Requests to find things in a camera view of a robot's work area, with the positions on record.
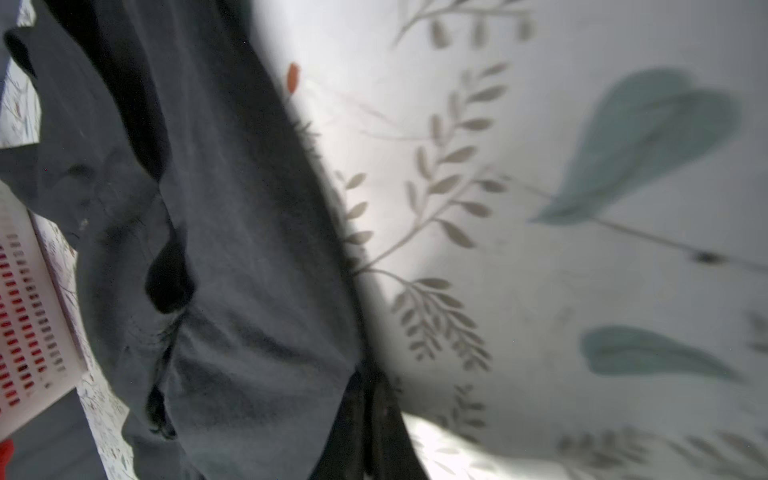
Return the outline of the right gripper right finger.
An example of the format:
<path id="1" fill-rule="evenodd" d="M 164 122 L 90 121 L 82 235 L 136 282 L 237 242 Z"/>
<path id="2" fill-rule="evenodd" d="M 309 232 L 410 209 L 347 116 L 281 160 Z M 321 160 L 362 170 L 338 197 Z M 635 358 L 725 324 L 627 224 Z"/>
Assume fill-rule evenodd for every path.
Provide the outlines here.
<path id="1" fill-rule="evenodd" d="M 427 480 L 413 447 L 397 397 L 378 371 L 368 395 L 368 474 L 379 480 Z"/>

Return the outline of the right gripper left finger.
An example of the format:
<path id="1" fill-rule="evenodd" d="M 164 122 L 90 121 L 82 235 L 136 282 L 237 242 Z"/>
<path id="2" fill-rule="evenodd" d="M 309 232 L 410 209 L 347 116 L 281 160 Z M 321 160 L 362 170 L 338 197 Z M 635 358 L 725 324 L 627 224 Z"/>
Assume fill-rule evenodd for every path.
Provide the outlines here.
<path id="1" fill-rule="evenodd" d="M 362 480 L 366 466 L 366 393 L 355 373 L 310 480 Z"/>

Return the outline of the black t-shirt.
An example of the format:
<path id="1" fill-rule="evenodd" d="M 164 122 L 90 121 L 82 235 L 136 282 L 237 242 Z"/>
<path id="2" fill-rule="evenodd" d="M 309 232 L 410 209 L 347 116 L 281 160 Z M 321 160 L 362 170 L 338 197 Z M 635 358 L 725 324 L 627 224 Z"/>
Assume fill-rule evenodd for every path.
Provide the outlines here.
<path id="1" fill-rule="evenodd" d="M 357 299 L 315 171 L 225 1 L 37 1 L 5 39 L 40 140 L 1 178 L 77 254 L 140 479 L 309 479 Z"/>

